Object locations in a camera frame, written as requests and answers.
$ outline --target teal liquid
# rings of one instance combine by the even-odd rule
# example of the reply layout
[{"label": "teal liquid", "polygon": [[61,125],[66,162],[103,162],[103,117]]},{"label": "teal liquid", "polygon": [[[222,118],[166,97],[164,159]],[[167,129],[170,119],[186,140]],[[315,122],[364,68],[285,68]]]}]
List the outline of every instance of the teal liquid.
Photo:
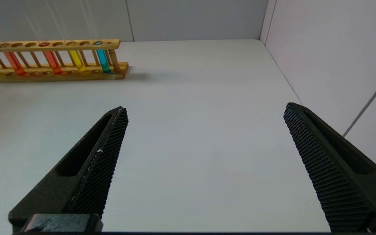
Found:
[{"label": "teal liquid", "polygon": [[100,59],[100,64],[102,67],[102,71],[104,73],[111,73],[111,70],[109,68],[107,56],[105,55],[104,50],[97,50],[98,58]]}]

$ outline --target white tabletop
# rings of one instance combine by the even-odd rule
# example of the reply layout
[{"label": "white tabletop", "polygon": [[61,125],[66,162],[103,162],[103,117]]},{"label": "white tabletop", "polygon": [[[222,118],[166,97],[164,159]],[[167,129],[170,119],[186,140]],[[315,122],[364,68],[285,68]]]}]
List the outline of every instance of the white tabletop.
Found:
[{"label": "white tabletop", "polygon": [[8,212],[110,109],[129,125],[103,231],[329,231],[282,115],[298,102],[257,40],[122,43],[125,80],[0,84]]}]

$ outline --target red liquid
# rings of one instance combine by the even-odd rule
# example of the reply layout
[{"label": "red liquid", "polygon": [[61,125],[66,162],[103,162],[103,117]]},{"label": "red liquid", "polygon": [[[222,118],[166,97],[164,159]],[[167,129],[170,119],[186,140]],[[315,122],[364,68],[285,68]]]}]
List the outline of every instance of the red liquid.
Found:
[{"label": "red liquid", "polygon": [[60,68],[59,63],[57,62],[55,54],[51,51],[43,52],[43,54],[46,57],[46,60],[49,63],[50,67],[52,68],[53,73],[61,75],[62,69]]},{"label": "red liquid", "polygon": [[14,52],[4,52],[4,55],[9,61],[9,64],[11,64],[12,69],[15,71],[15,73],[18,76],[24,76],[25,71],[23,66],[21,66],[20,62],[18,61],[17,57],[15,56]]}]

